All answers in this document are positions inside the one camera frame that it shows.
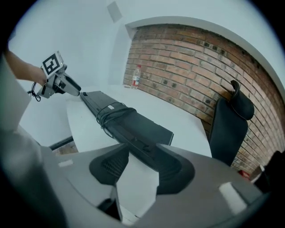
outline chair backrest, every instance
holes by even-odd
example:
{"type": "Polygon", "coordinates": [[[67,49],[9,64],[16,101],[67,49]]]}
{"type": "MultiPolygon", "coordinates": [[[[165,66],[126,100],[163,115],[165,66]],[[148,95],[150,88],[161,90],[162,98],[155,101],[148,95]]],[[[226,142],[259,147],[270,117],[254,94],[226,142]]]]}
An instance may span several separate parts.
{"type": "Polygon", "coordinates": [[[220,98],[215,108],[209,137],[212,157],[231,165],[248,130],[247,120],[254,114],[253,103],[231,81],[235,92],[228,102],[220,98]]]}

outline black electronic device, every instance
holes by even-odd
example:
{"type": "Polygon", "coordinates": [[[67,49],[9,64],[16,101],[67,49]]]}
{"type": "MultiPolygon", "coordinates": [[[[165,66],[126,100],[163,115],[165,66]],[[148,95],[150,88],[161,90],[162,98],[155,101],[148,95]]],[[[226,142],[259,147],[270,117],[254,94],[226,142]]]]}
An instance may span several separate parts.
{"type": "Polygon", "coordinates": [[[171,145],[173,132],[101,91],[80,93],[80,97],[96,116],[103,130],[108,131],[106,134],[110,133],[110,136],[120,143],[127,143],[134,156],[158,170],[154,160],[155,145],[171,145]]]}

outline black cable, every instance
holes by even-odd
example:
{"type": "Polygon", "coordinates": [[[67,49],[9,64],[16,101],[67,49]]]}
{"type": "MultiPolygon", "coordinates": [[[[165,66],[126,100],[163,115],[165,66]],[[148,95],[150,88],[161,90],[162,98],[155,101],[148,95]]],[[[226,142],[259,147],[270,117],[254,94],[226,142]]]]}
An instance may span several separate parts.
{"type": "Polygon", "coordinates": [[[33,83],[31,90],[28,91],[27,93],[28,93],[31,97],[35,97],[35,99],[37,100],[37,102],[40,102],[40,101],[41,101],[41,97],[35,93],[35,87],[36,87],[36,82],[33,83]]]}
{"type": "Polygon", "coordinates": [[[106,131],[106,124],[109,123],[110,121],[115,120],[115,119],[117,119],[117,118],[120,118],[120,117],[122,117],[122,116],[124,116],[124,115],[126,115],[126,114],[128,114],[128,113],[130,113],[130,112],[132,112],[132,111],[136,111],[136,109],[134,109],[134,108],[129,108],[129,107],[127,107],[125,104],[120,103],[120,102],[113,102],[113,103],[111,103],[111,104],[105,106],[104,108],[100,109],[100,111],[99,111],[99,112],[97,113],[97,115],[96,115],[96,121],[97,121],[97,123],[100,124],[101,128],[103,129],[103,131],[105,132],[106,135],[108,135],[108,136],[111,137],[111,138],[114,138],[111,134],[107,133],[107,131],[106,131]],[[115,110],[115,111],[111,111],[111,112],[105,113],[105,114],[103,114],[103,115],[99,118],[100,112],[101,112],[102,110],[104,110],[105,108],[107,108],[108,106],[113,105],[113,104],[122,104],[122,105],[125,106],[125,108],[122,108],[122,109],[119,109],[119,110],[115,110]],[[112,117],[112,118],[108,118],[108,117],[110,117],[111,115],[117,114],[117,113],[120,113],[120,112],[123,112],[123,113],[122,113],[121,115],[118,115],[118,116],[115,116],[115,117],[112,117]]]}

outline plastic bottle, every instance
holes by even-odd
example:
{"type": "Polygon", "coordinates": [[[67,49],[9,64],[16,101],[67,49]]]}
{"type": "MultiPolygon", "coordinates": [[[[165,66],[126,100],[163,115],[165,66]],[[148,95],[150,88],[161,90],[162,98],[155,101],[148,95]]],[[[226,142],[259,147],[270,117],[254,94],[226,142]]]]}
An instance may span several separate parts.
{"type": "Polygon", "coordinates": [[[137,69],[134,71],[132,84],[130,86],[132,89],[138,88],[139,79],[141,77],[141,67],[142,67],[141,65],[138,65],[137,69]]]}

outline person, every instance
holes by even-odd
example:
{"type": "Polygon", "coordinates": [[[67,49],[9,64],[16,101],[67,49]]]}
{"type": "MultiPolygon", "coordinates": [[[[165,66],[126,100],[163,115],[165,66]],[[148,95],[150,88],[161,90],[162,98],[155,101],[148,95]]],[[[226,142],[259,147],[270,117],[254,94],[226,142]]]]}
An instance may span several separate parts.
{"type": "Polygon", "coordinates": [[[4,56],[17,79],[33,81],[41,86],[46,83],[47,77],[41,68],[21,60],[8,48],[4,51],[4,56]]]}

